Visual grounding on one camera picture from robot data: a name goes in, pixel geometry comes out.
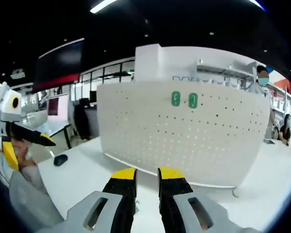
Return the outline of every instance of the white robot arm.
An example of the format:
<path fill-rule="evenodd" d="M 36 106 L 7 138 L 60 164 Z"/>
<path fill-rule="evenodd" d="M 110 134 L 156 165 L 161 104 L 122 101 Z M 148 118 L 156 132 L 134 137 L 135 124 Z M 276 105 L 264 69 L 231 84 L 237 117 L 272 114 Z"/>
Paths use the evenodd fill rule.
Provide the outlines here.
<path fill-rule="evenodd" d="M 9 166 L 18 170 L 18 162 L 11 143 L 10 129 L 15 124 L 17 130 L 32 143 L 43 146 L 55 146 L 56 144 L 47 135 L 33 131 L 21 125 L 21 94 L 12 90 L 6 82 L 0 87 L 0 150 L 3 152 Z"/>

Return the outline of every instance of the desk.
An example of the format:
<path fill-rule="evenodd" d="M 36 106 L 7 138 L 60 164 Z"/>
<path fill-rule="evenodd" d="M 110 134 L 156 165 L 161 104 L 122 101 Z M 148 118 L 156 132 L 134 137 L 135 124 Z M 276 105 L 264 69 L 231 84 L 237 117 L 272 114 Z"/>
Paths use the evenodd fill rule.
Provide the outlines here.
<path fill-rule="evenodd" d="M 53 121 L 48 119 L 44 124 L 37 127 L 35 130 L 40 131 L 50 137 L 53 137 L 59 132 L 64 131 L 67 146 L 69 149 L 71 149 L 70 139 L 67 132 L 67 128 L 69 126 L 70 123 L 66 121 Z"/>
<path fill-rule="evenodd" d="M 53 165 L 53 158 L 38 165 L 44 185 L 63 218 L 90 193 L 101 191 L 112 173 L 127 168 L 103 155 L 99 138 L 65 154 L 68 161 L 61 167 Z M 139 171 L 137 200 L 140 204 L 132 233 L 165 232 L 159 214 L 157 184 L 156 177 Z M 255 163 L 239 187 L 239 198 L 233 197 L 231 190 L 192 188 L 224 206 L 236 224 L 263 231 L 281 210 L 291 191 L 291 148 L 280 141 L 275 141 L 274 145 L 262 143 Z"/>

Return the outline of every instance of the person with long hair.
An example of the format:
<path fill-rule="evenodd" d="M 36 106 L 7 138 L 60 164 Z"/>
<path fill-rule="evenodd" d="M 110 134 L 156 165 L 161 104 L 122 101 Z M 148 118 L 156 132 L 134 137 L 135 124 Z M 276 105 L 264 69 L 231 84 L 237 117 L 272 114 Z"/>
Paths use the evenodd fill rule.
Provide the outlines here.
<path fill-rule="evenodd" d="M 291 138 L 291 115 L 286 114 L 284 119 L 284 124 L 281 126 L 279 131 L 278 140 L 282 141 L 287 146 L 290 144 Z"/>

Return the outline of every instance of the face mask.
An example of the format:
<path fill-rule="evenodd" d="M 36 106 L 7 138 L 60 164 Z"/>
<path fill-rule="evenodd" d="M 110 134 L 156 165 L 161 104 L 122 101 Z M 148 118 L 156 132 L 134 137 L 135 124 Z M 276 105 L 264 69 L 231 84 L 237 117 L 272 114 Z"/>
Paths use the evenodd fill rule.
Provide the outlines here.
<path fill-rule="evenodd" d="M 288 126 L 288 127 L 291 126 L 291 120 L 287 120 L 287 126 Z"/>
<path fill-rule="evenodd" d="M 269 82 L 270 78 L 258 78 L 259 84 L 261 86 L 266 86 Z"/>

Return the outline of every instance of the black computer mouse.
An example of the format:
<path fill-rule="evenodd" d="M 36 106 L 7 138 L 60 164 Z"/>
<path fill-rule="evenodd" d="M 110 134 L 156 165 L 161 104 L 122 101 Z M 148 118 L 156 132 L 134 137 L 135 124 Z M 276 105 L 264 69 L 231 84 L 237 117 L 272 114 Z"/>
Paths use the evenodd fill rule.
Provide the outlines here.
<path fill-rule="evenodd" d="M 57 155 L 54 159 L 54 165 L 61 166 L 67 160 L 68 160 L 68 156 L 66 156 L 65 154 Z"/>

